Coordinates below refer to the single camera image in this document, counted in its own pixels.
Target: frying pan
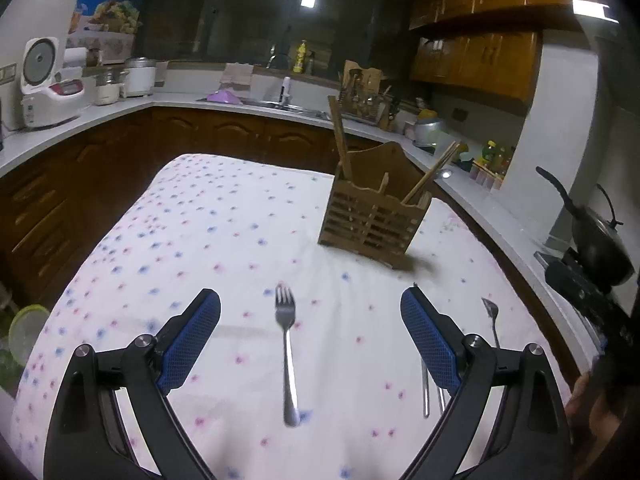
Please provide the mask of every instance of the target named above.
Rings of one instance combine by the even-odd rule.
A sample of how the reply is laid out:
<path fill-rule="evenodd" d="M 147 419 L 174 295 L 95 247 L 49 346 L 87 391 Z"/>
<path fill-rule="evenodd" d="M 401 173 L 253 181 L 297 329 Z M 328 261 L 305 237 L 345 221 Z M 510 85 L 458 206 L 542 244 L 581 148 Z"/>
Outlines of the frying pan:
<path fill-rule="evenodd" d="M 612 286 L 626 282 L 634 273 L 634 267 L 616 231 L 616 226 L 622 225 L 622 222 L 616 220 L 613 204 L 602 186 L 597 185 L 611 209 L 612 219 L 609 222 L 595 211 L 575 205 L 564 186 L 547 170 L 538 166 L 536 171 L 558 190 L 564 207 L 574 217 L 572 234 L 579 262 L 587 277 L 605 292 Z"/>

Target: blue gripper pad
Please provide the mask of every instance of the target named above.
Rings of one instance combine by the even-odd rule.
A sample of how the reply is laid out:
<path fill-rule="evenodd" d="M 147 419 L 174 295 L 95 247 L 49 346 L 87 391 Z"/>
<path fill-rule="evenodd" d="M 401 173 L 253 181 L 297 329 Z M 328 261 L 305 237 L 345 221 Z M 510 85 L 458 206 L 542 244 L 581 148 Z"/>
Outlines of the blue gripper pad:
<path fill-rule="evenodd" d="M 454 396 L 466 369 L 463 333 L 417 286 L 402 294 L 400 314 L 434 382 Z"/>
<path fill-rule="evenodd" d="M 155 364 L 161 373 L 156 384 L 164 395 L 184 384 L 219 320 L 220 297 L 204 288 L 180 316 L 160 329 Z"/>

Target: electrical outlet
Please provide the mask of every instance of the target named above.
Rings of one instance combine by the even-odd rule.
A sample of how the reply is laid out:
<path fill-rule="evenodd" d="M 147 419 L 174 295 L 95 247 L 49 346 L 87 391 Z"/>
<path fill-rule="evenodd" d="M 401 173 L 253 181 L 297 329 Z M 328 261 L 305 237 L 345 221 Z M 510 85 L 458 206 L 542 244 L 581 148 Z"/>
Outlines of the electrical outlet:
<path fill-rule="evenodd" d="M 15 80 L 17 65 L 15 63 L 0 68 L 0 85 L 10 83 Z"/>

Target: white floral tablecloth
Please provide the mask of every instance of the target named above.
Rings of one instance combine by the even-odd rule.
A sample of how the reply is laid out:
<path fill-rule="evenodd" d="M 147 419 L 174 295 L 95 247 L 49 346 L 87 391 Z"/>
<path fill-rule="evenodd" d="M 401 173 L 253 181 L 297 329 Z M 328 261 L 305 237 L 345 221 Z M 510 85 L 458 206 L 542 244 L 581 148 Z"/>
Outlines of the white floral tablecloth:
<path fill-rule="evenodd" d="M 417 282 L 465 332 L 493 343 L 481 297 L 500 306 L 504 348 L 548 344 L 487 249 L 434 200 L 400 272 L 318 246 L 332 176 L 215 155 L 183 155 L 155 177 L 82 265 L 52 311 L 20 382 L 11 445 L 42 477 L 49 419 L 79 344 L 122 348 L 155 333 L 202 288 L 222 316 L 172 407 L 219 479 L 399 478 L 439 415 L 422 417 L 420 357 L 399 313 Z M 282 332 L 273 291 L 291 286 L 302 424 L 282 421 Z M 497 411 L 492 393 L 463 468 L 477 463 Z M 141 466 L 158 471 L 118 392 Z"/>

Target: wall poster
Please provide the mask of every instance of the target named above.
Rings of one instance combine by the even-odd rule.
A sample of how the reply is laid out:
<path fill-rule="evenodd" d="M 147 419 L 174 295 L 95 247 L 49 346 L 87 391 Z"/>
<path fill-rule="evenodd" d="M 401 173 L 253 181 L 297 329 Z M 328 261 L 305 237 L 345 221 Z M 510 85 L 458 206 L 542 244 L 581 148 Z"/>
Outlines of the wall poster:
<path fill-rule="evenodd" d="M 143 1 L 78 0 L 66 47 L 100 49 L 105 63 L 123 62 L 131 56 Z"/>

